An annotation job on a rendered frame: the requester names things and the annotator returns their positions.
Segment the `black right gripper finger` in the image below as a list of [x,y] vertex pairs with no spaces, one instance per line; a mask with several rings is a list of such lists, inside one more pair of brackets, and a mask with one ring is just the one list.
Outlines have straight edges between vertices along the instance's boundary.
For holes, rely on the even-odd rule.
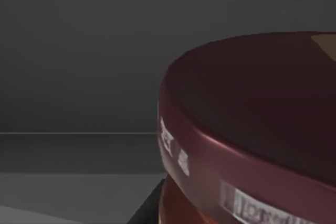
[[156,185],[127,224],[159,224],[159,202],[164,182],[162,179]]

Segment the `dark red lidded jar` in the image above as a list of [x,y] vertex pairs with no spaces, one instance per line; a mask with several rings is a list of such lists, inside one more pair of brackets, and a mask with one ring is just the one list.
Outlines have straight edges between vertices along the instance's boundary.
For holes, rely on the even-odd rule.
[[336,224],[336,31],[196,47],[157,107],[159,224]]

